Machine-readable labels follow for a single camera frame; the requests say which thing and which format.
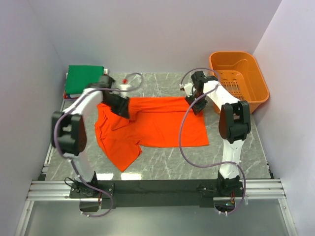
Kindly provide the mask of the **orange t shirt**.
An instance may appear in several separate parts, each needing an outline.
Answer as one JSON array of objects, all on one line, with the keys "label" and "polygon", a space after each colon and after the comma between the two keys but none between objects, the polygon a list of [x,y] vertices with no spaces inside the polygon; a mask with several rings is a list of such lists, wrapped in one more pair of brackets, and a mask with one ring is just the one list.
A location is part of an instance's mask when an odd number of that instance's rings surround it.
[{"label": "orange t shirt", "polygon": [[188,107],[183,97],[134,97],[126,119],[113,114],[109,106],[99,104],[94,125],[97,143],[121,172],[141,155],[142,146],[207,146],[204,116],[195,115]]}]

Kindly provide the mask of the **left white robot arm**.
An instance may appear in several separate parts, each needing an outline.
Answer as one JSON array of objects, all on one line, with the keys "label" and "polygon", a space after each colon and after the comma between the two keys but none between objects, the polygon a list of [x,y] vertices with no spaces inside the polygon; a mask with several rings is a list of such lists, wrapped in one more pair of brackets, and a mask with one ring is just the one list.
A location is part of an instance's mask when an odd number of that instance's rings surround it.
[{"label": "left white robot arm", "polygon": [[102,75],[99,82],[88,84],[70,107],[52,114],[52,146],[74,170],[72,188],[88,198],[94,197],[100,189],[96,173],[85,156],[85,117],[95,106],[104,104],[109,106],[113,114],[129,118],[130,98],[127,94],[135,89],[128,82],[116,85],[112,77]]}]

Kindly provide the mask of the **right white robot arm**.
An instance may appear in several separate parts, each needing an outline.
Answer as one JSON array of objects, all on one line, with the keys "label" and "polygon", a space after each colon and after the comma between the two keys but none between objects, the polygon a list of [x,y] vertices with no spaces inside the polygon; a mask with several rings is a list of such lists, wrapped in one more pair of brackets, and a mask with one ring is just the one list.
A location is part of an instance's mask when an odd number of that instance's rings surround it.
[{"label": "right white robot arm", "polygon": [[237,190],[244,191],[240,182],[241,151],[247,135],[251,131],[250,105],[231,95],[220,83],[220,75],[206,76],[203,68],[189,71],[191,82],[180,83],[180,90],[186,93],[189,111],[199,114],[210,98],[220,111],[219,134],[223,139],[222,162],[219,163],[215,192],[220,196],[230,196]]}]

